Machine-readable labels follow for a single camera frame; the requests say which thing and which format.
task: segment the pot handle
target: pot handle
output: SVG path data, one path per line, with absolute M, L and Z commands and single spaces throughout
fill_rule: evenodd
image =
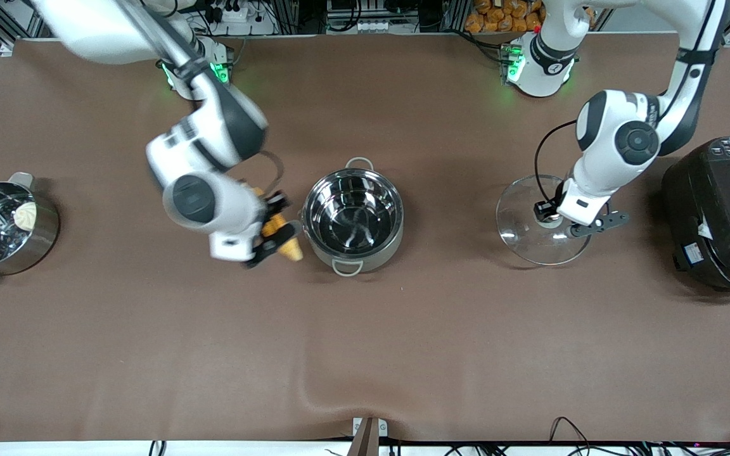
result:
M 32 189 L 33 180 L 34 179 L 32 178 L 32 174 L 30 173 L 14 173 L 11 178 L 8 179 L 8 182 L 21 185 L 22 187 L 26 187 L 28 190 L 30 190 Z
M 357 266 L 357 270 L 353 272 L 342 272 L 340 269 L 336 268 L 336 265 L 339 263 L 339 265 L 345 265 L 345 266 Z M 334 269 L 334 272 L 340 277 L 354 277 L 355 275 L 362 272 L 362 266 L 365 266 L 365 262 L 340 262 L 337 259 L 332 258 L 331 260 L 331 269 Z
M 356 162 L 366 162 L 368 164 L 368 166 L 371 167 L 371 171 L 374 171 L 373 161 L 370 161 L 369 159 L 365 158 L 364 156 L 355 156 L 354 158 L 351 158 L 350 160 L 348 160 L 348 163 L 345 164 L 345 167 L 350 168 L 351 163 L 356 163 Z

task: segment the table surface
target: table surface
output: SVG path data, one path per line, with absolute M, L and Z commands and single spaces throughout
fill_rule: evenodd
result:
M 249 41 L 234 80 L 269 118 L 287 215 L 351 156 L 402 193 L 394 259 L 344 279 L 305 239 L 300 263 L 209 258 L 148 175 L 144 145 L 189 110 L 165 78 L 18 43 L 0 60 L 0 179 L 42 178 L 61 234 L 0 280 L 0 441 L 334 438 L 363 415 L 409 440 L 544 440 L 567 415 L 592 440 L 730 441 L 730 293 L 675 272 L 655 203 L 678 156 L 730 135 L 730 49 L 695 138 L 614 198 L 628 225 L 553 268 L 495 225 L 545 132 L 605 87 L 661 92 L 676 49 L 592 35 L 568 84 L 533 99 L 458 37 Z M 560 132 L 542 171 L 578 156 Z M 261 156 L 231 173 L 274 174 Z

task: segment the transparent lid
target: transparent lid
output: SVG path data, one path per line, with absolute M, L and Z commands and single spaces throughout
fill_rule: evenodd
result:
M 540 174 L 542 189 L 555 194 L 562 179 Z M 516 180 L 497 202 L 497 231 L 503 242 L 519 257 L 537 265 L 561 265 L 579 257 L 591 237 L 571 237 L 571 220 L 539 222 L 534 204 L 543 201 L 535 176 Z

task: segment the stainless steel pot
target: stainless steel pot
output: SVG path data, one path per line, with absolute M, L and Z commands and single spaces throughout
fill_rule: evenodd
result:
M 58 235 L 58 211 L 32 192 L 32 182 L 27 173 L 0 182 L 0 275 L 40 262 Z
M 352 168 L 365 162 L 368 169 Z M 404 231 L 398 190 L 373 163 L 357 156 L 314 185 L 302 210 L 306 237 L 317 257 L 342 277 L 382 266 L 396 253 Z

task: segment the white food item in pot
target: white food item in pot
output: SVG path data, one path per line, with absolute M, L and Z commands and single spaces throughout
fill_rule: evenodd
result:
M 32 231 L 32 228 L 35 227 L 35 215 L 37 212 L 35 203 L 32 202 L 18 206 L 13 214 L 15 225 L 24 231 Z

